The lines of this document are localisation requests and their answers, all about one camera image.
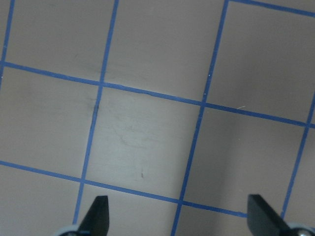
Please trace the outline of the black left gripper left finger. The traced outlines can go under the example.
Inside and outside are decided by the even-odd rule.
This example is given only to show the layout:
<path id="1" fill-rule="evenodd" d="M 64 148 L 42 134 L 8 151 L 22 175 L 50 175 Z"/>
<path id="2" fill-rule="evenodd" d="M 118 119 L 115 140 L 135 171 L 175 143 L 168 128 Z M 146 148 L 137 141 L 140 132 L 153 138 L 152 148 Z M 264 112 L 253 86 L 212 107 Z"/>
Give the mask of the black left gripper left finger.
<path id="1" fill-rule="evenodd" d="M 109 231 L 108 196 L 97 196 L 79 225 L 77 236 L 107 236 Z"/>

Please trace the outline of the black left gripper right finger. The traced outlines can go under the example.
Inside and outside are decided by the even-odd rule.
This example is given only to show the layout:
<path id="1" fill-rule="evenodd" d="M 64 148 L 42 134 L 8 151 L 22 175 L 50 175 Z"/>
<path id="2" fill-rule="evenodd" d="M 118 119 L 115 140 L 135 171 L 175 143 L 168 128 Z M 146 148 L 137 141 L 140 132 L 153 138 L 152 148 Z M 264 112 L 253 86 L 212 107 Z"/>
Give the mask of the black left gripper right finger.
<path id="1" fill-rule="evenodd" d="M 313 236 L 314 229 L 286 223 L 259 194 L 247 199 L 247 226 L 253 236 Z"/>

